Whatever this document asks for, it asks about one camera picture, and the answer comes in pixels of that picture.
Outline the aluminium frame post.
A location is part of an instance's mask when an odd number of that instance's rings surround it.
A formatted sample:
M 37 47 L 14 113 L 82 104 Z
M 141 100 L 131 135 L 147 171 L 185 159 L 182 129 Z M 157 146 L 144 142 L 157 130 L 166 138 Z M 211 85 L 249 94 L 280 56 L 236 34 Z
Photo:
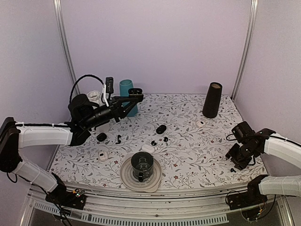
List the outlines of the aluminium frame post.
M 247 25 L 247 31 L 246 31 L 246 38 L 244 43 L 244 48 L 240 60 L 240 64 L 238 67 L 237 76 L 235 79 L 234 87 L 231 93 L 231 99 L 233 102 L 236 101 L 239 93 L 239 88 L 243 80 L 244 70 L 247 63 L 247 58 L 252 42 L 254 27 L 256 23 L 256 17 L 257 17 L 257 11 L 258 11 L 258 0 L 251 0 L 251 6 L 250 6 L 250 12 L 249 12 L 249 19 L 248 19 L 248 25 Z
M 72 58 L 71 58 L 69 45 L 68 45 L 68 40 L 67 40 L 67 34 L 66 34 L 65 26 L 64 26 L 61 1 L 53 0 L 53 4 L 54 4 L 55 17 L 56 17 L 57 27 L 58 27 L 58 31 L 59 31 L 60 40 L 61 40 L 61 45 L 63 48 L 63 54 L 64 54 L 65 61 L 67 64 L 67 69 L 68 69 L 68 73 L 69 73 L 71 82 L 74 85 L 77 78 L 76 78 L 76 74 L 74 71 Z

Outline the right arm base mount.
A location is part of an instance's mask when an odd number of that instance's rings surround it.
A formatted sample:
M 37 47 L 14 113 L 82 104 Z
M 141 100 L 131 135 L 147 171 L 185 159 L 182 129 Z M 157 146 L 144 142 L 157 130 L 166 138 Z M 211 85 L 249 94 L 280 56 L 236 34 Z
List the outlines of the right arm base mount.
M 251 207 L 267 202 L 266 195 L 253 195 L 249 192 L 230 191 L 226 197 L 225 202 L 230 210 L 238 210 L 246 207 Z

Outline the dark glass mug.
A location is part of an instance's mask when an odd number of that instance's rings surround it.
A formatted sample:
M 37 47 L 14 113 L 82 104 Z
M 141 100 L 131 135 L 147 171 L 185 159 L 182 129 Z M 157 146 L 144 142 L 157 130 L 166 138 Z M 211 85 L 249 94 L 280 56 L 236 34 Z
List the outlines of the dark glass mug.
M 148 152 L 138 152 L 132 156 L 131 166 L 134 178 L 144 182 L 153 174 L 154 159 Z

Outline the grey ceramic plate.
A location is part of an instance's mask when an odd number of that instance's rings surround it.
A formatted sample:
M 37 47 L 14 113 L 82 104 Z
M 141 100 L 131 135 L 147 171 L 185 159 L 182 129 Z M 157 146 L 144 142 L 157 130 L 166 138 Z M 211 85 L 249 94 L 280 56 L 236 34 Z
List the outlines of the grey ceramic plate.
M 133 154 L 126 156 L 120 168 L 120 179 L 123 185 L 135 192 L 154 193 L 161 184 L 162 167 L 159 162 L 154 159 L 153 174 L 145 181 L 139 182 L 133 175 L 134 171 L 131 165 L 131 157 Z

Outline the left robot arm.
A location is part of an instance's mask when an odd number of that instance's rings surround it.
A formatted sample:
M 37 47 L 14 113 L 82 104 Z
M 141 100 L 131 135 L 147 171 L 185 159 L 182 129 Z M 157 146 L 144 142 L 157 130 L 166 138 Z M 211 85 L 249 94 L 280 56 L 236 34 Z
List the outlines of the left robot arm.
M 143 101 L 139 89 L 132 89 L 127 97 L 112 97 L 102 106 L 89 101 L 87 95 L 79 94 L 68 105 L 71 121 L 60 124 L 17 123 L 7 117 L 0 128 L 0 170 L 13 173 L 36 184 L 49 193 L 59 204 L 66 204 L 70 194 L 63 181 L 54 173 L 41 169 L 23 159 L 19 149 L 41 145 L 79 146 L 90 137 L 93 128 L 119 122 Z

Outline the teal vase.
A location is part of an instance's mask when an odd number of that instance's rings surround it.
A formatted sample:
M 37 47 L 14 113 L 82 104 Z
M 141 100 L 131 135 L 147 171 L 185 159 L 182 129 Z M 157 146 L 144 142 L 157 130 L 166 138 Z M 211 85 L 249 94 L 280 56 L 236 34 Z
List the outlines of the teal vase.
M 129 95 L 128 91 L 133 88 L 133 82 L 130 79 L 122 80 L 119 83 L 119 92 L 122 97 Z M 135 105 L 134 108 L 128 113 L 128 117 L 134 117 L 138 113 L 138 107 Z

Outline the white ribbed vase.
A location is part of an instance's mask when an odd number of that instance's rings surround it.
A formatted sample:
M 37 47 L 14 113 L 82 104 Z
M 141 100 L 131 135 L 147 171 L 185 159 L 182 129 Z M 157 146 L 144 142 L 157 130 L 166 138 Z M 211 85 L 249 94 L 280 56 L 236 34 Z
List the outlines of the white ribbed vase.
M 101 92 L 99 91 L 91 91 L 87 93 L 87 97 L 90 102 L 97 103 L 99 106 L 102 106 L 103 103 L 101 101 Z M 110 129 L 109 123 L 106 123 L 104 125 L 101 125 L 97 128 L 93 128 L 93 131 L 98 132 L 98 133 L 107 133 Z

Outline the black case with gold line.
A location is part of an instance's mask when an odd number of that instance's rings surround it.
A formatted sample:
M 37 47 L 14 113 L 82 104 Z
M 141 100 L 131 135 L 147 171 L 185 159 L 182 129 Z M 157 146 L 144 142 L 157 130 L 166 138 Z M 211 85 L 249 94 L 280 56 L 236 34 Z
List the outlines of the black case with gold line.
M 138 99 L 144 98 L 143 90 L 141 88 L 131 88 L 128 90 L 128 94 L 130 97 L 134 97 Z

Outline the black oval earbud case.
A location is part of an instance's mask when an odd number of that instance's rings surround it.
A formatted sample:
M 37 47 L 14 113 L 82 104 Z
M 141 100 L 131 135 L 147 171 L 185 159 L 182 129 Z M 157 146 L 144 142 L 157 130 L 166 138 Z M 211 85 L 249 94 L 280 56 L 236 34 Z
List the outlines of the black oval earbud case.
M 167 127 L 166 125 L 160 125 L 157 129 L 156 129 L 156 133 L 157 134 L 163 134 L 166 131 Z

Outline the left aluminium frame post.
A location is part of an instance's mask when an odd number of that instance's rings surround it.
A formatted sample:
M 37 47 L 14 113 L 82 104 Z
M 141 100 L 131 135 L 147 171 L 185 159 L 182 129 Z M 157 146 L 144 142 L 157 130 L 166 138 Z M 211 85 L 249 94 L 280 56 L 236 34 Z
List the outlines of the left aluminium frame post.
M 61 40 L 61 45 L 63 48 L 63 54 L 64 54 L 65 61 L 67 64 L 67 69 L 68 69 L 68 73 L 69 73 L 71 82 L 74 85 L 77 78 L 76 78 L 76 74 L 74 71 L 72 58 L 71 58 L 69 45 L 68 45 L 68 40 L 67 40 L 67 34 L 66 34 L 65 26 L 64 26 L 61 1 L 53 0 L 53 4 L 54 4 L 55 17 L 56 17 L 57 27 L 58 27 L 58 31 L 59 31 L 60 40 Z

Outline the dark brown vase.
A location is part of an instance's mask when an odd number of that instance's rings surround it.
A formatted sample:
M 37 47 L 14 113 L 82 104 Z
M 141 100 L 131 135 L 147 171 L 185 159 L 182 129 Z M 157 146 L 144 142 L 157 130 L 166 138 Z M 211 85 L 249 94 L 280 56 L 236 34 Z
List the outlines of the dark brown vase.
M 206 95 L 202 114 L 207 118 L 215 118 L 218 114 L 222 96 L 222 85 L 211 82 Z

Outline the right aluminium frame post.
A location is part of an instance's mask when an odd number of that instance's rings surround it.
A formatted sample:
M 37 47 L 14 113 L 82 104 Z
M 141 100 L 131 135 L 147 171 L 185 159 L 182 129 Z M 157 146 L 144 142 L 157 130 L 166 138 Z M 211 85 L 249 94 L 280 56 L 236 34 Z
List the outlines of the right aluminium frame post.
M 247 25 L 247 31 L 246 31 L 246 38 L 244 43 L 244 48 L 240 60 L 240 64 L 238 67 L 237 76 L 235 79 L 234 87 L 231 93 L 231 99 L 233 102 L 236 101 L 239 93 L 239 88 L 243 80 L 244 70 L 247 63 L 247 58 L 252 42 L 254 27 L 256 23 L 256 17 L 257 17 L 257 11 L 258 11 L 258 0 L 251 0 L 251 6 L 250 6 L 250 12 L 249 12 L 249 19 L 248 19 L 248 25 Z

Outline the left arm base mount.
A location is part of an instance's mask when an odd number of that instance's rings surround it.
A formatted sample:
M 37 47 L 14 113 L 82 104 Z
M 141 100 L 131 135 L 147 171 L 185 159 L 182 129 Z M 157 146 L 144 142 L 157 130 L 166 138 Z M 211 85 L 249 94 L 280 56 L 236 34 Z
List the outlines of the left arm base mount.
M 82 189 L 67 191 L 65 189 L 55 189 L 47 193 L 45 200 L 58 206 L 69 207 L 73 209 L 83 210 L 86 204 L 87 196 Z

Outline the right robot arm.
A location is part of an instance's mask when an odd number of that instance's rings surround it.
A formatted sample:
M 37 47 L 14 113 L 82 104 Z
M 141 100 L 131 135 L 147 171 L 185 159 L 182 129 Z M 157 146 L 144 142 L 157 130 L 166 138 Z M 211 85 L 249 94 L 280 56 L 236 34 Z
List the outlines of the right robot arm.
M 252 159 L 261 154 L 272 155 L 298 168 L 301 167 L 301 145 L 273 130 L 262 129 L 257 133 L 251 130 L 245 133 L 233 129 L 232 134 L 237 143 L 226 153 L 226 158 L 230 159 L 238 170 L 245 169 Z M 248 183 L 243 201 L 247 205 L 254 205 L 262 195 L 269 194 L 300 197 L 300 175 L 282 177 L 259 175 Z

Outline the small black round case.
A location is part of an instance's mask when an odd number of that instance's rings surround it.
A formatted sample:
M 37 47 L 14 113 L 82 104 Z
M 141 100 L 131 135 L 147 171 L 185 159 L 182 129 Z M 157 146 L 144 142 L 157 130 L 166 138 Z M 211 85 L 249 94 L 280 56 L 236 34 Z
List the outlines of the small black round case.
M 99 142 L 104 141 L 106 138 L 107 138 L 107 135 L 106 135 L 105 133 L 100 133 L 100 134 L 98 134 L 98 136 L 96 137 L 96 139 L 97 139 Z

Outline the cream earbud case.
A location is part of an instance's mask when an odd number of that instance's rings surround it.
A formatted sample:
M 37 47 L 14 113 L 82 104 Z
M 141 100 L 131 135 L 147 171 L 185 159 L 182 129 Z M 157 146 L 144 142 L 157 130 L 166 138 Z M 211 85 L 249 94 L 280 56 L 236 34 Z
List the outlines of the cream earbud case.
M 100 151 L 99 153 L 98 153 L 98 160 L 99 161 L 106 161 L 106 160 L 108 160 L 108 153 L 106 152 L 106 151 Z
M 197 122 L 197 126 L 199 127 L 199 128 L 201 128 L 201 127 L 203 127 L 203 126 L 205 126 L 206 125 L 206 123 L 204 122 L 204 121 L 198 121 Z

